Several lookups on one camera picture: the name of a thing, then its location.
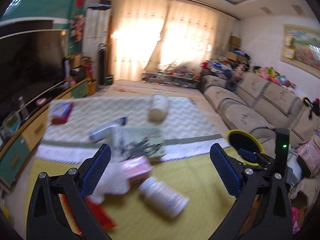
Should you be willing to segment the glass bowl on stand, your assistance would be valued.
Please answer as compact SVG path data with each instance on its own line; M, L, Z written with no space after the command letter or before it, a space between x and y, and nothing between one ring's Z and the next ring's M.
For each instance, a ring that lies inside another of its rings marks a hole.
M2 122L1 134L4 138L12 137L19 129L20 124L20 115L17 112L11 112Z

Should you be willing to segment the cream embroidered curtains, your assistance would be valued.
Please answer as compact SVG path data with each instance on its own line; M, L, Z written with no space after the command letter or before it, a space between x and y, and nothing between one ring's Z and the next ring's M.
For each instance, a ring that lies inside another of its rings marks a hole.
M184 0L112 0L110 69L116 80L187 70L225 55L236 19Z

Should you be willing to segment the yellow rimmed black trash bin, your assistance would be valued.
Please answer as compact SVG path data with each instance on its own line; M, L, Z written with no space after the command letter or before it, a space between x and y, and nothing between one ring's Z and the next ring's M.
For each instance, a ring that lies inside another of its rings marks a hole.
M261 143L251 134L232 129L225 136L228 143L237 151L238 155L244 159L244 163L251 166L258 166L258 153L265 153Z

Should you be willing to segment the low glass table with books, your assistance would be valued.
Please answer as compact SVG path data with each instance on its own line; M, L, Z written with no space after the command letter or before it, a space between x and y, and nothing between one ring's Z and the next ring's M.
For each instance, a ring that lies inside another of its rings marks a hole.
M200 76L186 69L169 72L159 70L156 73L144 72L142 74L142 81L159 85L196 89L200 84Z

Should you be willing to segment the white foam net sleeve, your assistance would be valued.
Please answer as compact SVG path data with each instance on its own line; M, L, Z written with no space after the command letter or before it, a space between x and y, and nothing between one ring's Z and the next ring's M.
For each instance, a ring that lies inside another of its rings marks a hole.
M107 194L124 195L129 191L130 184L122 171L120 163L123 160L122 157L112 155L111 161L101 176L93 194L88 197L91 202L101 204Z

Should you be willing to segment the beige sofa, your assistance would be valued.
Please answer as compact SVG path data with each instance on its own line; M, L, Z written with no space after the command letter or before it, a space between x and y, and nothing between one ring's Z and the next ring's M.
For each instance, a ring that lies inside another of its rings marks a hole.
M293 148L319 130L319 117L310 119L310 110L299 97L256 74L246 73L235 92L212 75L204 76L202 83L204 97L228 128L253 135L267 151L274 146L276 128L289 129Z

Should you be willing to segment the red fire extinguisher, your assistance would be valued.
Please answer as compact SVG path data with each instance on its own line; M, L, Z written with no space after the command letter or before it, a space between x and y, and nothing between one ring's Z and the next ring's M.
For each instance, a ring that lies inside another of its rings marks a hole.
M93 79L93 70L92 70L92 66L90 64L86 64L84 66L84 69L86 71L86 76L89 78L89 79Z

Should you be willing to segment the green tea box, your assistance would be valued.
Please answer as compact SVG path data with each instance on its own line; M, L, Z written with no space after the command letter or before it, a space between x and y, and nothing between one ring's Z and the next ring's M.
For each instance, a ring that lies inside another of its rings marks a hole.
M166 155L162 132L155 127L126 127L112 129L112 155L125 160L146 157L158 162Z

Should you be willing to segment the pink tissue pack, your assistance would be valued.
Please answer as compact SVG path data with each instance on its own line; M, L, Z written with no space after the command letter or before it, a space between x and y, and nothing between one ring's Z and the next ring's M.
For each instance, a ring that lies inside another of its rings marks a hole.
M153 170L152 165L144 156L122 161L120 165L130 185L140 184L148 179Z

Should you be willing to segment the yellow green tablecloth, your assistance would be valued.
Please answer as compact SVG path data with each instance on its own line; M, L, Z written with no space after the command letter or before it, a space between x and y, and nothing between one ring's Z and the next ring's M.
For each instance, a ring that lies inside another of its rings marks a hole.
M114 239L208 239L227 215L234 198L229 196L210 163L212 144L232 156L235 150L188 98L167 97L163 121L148 119L152 97L71 99L73 109L65 124L47 121L31 168L26 198L31 198L37 175L54 176L79 166L100 147L90 133L126 118L123 127L112 127L103 142L112 149L111 162L91 197L116 221ZM135 184L121 170L124 161L143 157L153 166L152 175L189 198L174 219L163 217L145 204Z

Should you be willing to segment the pile of plush toys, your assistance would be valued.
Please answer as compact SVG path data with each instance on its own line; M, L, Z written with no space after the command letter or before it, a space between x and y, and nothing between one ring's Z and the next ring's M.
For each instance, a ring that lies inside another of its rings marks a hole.
M275 71L273 67L254 66L253 72L259 77L275 83L295 94L296 85L290 82L285 75L281 75L279 72Z

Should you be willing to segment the white floral paper cup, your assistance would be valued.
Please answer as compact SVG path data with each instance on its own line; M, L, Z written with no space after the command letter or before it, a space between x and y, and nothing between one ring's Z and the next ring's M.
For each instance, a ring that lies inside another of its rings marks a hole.
M169 110L169 98L161 94L155 94L150 97L148 109L148 119L153 122L163 121Z

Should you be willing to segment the white pill bottle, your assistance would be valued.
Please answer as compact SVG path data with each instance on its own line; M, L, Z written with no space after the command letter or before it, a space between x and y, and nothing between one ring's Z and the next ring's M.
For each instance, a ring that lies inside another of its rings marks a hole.
M151 207L169 218L177 217L189 203L188 197L155 177L144 180L138 189Z

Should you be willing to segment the blue white toothpaste tube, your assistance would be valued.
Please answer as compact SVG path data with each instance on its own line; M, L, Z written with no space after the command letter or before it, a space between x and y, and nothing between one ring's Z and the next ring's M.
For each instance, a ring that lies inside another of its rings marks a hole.
M106 137L107 133L110 133L112 131L112 128L125 126L126 123L127 123L127 116L124 116L122 118L109 122L91 131L89 133L89 139L91 142L94 142L94 143L99 142Z

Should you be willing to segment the pink school backpack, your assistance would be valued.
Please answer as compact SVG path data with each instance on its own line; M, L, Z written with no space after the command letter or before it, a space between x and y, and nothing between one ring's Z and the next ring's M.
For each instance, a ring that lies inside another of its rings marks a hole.
M315 177L319 172L319 136L303 142L298 148L297 162L302 169L304 178Z

